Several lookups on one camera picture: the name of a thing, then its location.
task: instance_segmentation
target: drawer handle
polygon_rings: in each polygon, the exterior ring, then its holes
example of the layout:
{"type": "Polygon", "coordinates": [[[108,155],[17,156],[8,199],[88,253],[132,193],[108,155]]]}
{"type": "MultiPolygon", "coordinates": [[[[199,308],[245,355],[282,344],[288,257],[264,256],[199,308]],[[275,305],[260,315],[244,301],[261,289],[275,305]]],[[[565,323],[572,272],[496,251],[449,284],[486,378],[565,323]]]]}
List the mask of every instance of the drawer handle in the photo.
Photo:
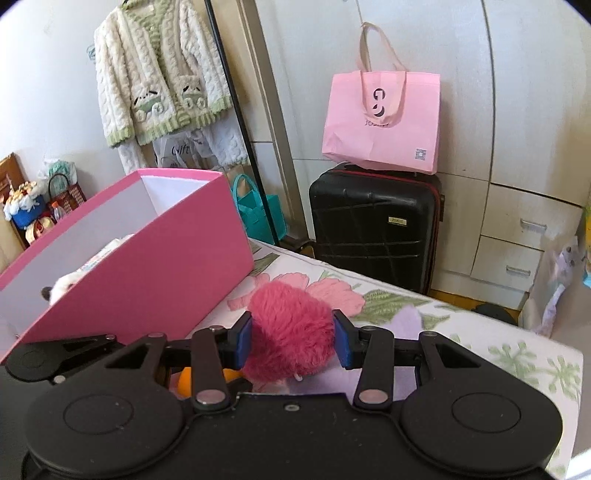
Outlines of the drawer handle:
{"type": "Polygon", "coordinates": [[[510,267],[509,265],[506,266],[507,273],[516,273],[518,275],[523,275],[524,277],[529,277],[531,275],[531,270],[523,270],[521,268],[510,267]]]}
{"type": "Polygon", "coordinates": [[[527,220],[523,220],[523,218],[519,219],[519,223],[521,224],[521,226],[532,226],[534,228],[539,228],[544,232],[548,229],[548,225],[542,225],[541,223],[535,222],[528,222],[527,220]]]}

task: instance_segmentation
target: fluffy cardigan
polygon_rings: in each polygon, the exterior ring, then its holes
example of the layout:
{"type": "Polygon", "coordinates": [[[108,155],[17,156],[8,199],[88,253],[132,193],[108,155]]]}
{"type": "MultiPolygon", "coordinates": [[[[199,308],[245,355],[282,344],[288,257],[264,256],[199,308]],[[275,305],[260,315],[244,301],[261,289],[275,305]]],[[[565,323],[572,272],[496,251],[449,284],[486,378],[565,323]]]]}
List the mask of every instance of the fluffy cardigan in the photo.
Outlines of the fluffy cardigan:
{"type": "Polygon", "coordinates": [[[117,7],[95,32],[100,115],[113,147],[201,128],[230,108],[212,36],[191,0],[117,7]]]}

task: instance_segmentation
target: printed logo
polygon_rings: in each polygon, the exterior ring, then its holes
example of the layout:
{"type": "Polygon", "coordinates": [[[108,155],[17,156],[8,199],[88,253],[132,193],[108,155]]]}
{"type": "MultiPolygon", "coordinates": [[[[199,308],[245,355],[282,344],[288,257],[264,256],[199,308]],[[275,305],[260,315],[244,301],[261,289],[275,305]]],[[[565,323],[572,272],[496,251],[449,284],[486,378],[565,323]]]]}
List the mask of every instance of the printed logo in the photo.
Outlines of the printed logo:
{"type": "Polygon", "coordinates": [[[427,150],[424,148],[416,149],[414,152],[414,159],[425,161],[427,159],[427,150]]]}
{"type": "Polygon", "coordinates": [[[389,127],[389,125],[378,125],[378,124],[375,124],[375,123],[371,122],[370,120],[366,120],[365,121],[365,125],[369,125],[370,127],[381,127],[381,128],[389,127]]]}
{"type": "Polygon", "coordinates": [[[170,153],[172,153],[172,155],[188,155],[191,153],[191,151],[189,150],[189,146],[186,144],[181,145],[180,147],[178,145],[174,145],[170,153]]]}
{"type": "Polygon", "coordinates": [[[377,100],[378,103],[374,105],[374,110],[378,110],[378,113],[374,113],[375,116],[380,117],[383,116],[386,109],[383,105],[380,105],[380,102],[386,98],[386,92],[384,92],[383,88],[376,88],[374,90],[374,100],[377,100]]]}

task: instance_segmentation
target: metal screw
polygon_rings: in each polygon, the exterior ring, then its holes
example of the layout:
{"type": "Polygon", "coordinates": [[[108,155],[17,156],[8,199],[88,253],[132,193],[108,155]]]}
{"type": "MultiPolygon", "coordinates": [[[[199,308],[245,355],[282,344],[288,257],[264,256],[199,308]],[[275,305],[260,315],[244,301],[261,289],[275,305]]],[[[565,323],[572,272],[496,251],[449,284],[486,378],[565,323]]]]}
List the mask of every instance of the metal screw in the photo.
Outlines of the metal screw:
{"type": "Polygon", "coordinates": [[[201,390],[195,398],[201,405],[217,405],[226,400],[226,394],[216,389],[201,390]]]}
{"type": "Polygon", "coordinates": [[[363,390],[359,394],[359,399],[367,405],[379,405],[388,399],[388,394],[383,390],[369,389],[363,390]]]}
{"type": "Polygon", "coordinates": [[[288,403],[283,409],[285,411],[299,411],[300,406],[297,403],[288,403]]]}

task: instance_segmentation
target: pink shopping bag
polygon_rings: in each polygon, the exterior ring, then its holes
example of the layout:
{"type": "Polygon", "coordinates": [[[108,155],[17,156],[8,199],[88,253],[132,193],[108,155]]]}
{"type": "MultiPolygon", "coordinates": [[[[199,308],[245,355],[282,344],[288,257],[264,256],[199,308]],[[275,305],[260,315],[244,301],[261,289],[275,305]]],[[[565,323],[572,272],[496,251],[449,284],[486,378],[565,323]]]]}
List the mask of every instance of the pink shopping bag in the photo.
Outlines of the pink shopping bag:
{"type": "Polygon", "coordinates": [[[373,170],[437,171],[440,76],[407,72],[381,28],[361,26],[359,70],[333,77],[322,153],[373,170]],[[372,72],[361,56],[365,31],[379,32],[393,72],[372,72]]]}

